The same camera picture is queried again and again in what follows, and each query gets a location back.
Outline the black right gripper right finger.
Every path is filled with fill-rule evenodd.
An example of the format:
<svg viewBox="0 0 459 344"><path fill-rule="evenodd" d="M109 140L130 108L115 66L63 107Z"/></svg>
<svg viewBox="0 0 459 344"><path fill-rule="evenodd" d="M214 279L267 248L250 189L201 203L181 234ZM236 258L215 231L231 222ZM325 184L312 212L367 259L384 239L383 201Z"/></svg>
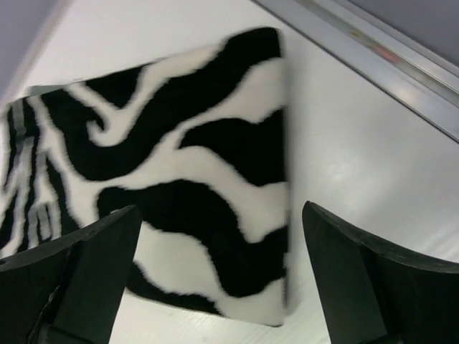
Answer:
<svg viewBox="0 0 459 344"><path fill-rule="evenodd" d="M303 232L332 343L457 343L458 264L401 247L311 201Z"/></svg>

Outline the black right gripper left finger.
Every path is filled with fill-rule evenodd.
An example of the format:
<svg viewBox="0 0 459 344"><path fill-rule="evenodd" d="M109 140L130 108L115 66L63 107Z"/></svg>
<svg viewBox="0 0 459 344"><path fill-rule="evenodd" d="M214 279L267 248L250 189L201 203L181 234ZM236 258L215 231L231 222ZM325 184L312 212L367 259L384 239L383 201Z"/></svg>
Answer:
<svg viewBox="0 0 459 344"><path fill-rule="evenodd" d="M108 343L141 229L127 206L1 260L2 343Z"/></svg>

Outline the zebra print fuzzy pouch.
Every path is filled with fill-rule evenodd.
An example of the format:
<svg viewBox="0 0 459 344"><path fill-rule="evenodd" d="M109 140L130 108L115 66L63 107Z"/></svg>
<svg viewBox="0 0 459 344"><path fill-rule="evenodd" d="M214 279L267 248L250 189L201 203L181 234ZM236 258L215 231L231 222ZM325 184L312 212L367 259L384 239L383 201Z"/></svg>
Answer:
<svg viewBox="0 0 459 344"><path fill-rule="evenodd" d="M281 326L286 94L280 32L258 27L13 101L1 113L1 255L134 205L132 294Z"/></svg>

